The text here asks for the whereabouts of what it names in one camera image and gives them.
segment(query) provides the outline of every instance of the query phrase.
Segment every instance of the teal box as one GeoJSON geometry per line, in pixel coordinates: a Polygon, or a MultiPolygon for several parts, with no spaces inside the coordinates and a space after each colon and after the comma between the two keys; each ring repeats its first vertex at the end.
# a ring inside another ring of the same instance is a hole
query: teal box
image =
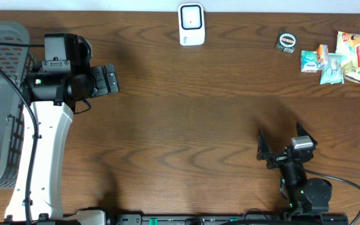
{"type": "Polygon", "coordinates": [[[316,73],[318,71],[318,53],[301,51],[301,72],[316,73]]]}

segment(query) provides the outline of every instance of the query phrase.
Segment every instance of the dark green box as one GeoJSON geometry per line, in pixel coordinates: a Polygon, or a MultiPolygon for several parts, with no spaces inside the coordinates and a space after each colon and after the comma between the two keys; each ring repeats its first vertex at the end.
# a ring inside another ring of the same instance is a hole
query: dark green box
{"type": "Polygon", "coordinates": [[[285,51],[286,53],[293,53],[297,45],[298,36],[287,32],[280,32],[277,39],[276,49],[285,51]]]}

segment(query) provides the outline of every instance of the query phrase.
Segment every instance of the wooden table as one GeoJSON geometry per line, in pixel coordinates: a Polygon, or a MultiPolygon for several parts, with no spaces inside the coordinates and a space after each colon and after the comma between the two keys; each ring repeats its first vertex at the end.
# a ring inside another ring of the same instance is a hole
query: wooden table
{"type": "MultiPolygon", "coordinates": [[[[0,11],[0,21],[24,24],[32,43],[45,33],[83,35],[92,65],[115,65],[121,92],[92,99],[70,128],[65,213],[287,207],[279,171],[256,160],[257,137],[263,129],[272,149],[283,149],[296,121],[319,142],[307,168],[360,184],[360,85],[319,85],[321,75],[299,65],[303,49],[334,52],[337,31],[360,33],[360,15],[206,13],[206,40],[195,47],[180,45],[173,12],[0,11]],[[280,31],[299,36],[295,53],[275,50],[280,31]]],[[[331,182],[331,212],[352,221],[360,192],[331,182]]],[[[0,191],[0,221],[11,194],[0,191]]]]}

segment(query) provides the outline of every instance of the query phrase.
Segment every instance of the product package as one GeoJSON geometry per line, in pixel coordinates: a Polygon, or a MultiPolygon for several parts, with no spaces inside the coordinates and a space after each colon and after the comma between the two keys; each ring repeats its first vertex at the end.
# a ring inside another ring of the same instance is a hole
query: product package
{"type": "Polygon", "coordinates": [[[297,44],[298,36],[286,32],[280,32],[277,40],[276,49],[285,51],[286,53],[293,53],[297,44]]]}
{"type": "Polygon", "coordinates": [[[346,56],[341,64],[345,78],[360,84],[360,34],[338,32],[336,53],[346,56]]]}
{"type": "Polygon", "coordinates": [[[318,54],[316,51],[301,51],[301,72],[316,73],[318,71],[318,54]]]}
{"type": "Polygon", "coordinates": [[[325,44],[321,44],[317,52],[317,69],[322,70],[327,64],[329,64],[329,49],[325,44]]]}
{"type": "Polygon", "coordinates": [[[341,63],[347,57],[342,54],[329,53],[329,64],[322,69],[320,84],[344,84],[343,69],[341,63]]]}

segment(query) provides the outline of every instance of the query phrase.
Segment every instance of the plastic crate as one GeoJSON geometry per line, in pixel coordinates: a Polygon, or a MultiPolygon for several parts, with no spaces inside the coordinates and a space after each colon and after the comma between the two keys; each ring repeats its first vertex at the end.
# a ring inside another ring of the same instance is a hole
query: plastic crate
{"type": "MultiPolygon", "coordinates": [[[[27,29],[15,22],[0,22],[0,42],[29,44],[27,29]]],[[[20,87],[34,64],[28,47],[0,46],[0,68],[20,87]]],[[[13,188],[23,143],[23,104],[0,76],[0,188],[13,188]]]]}

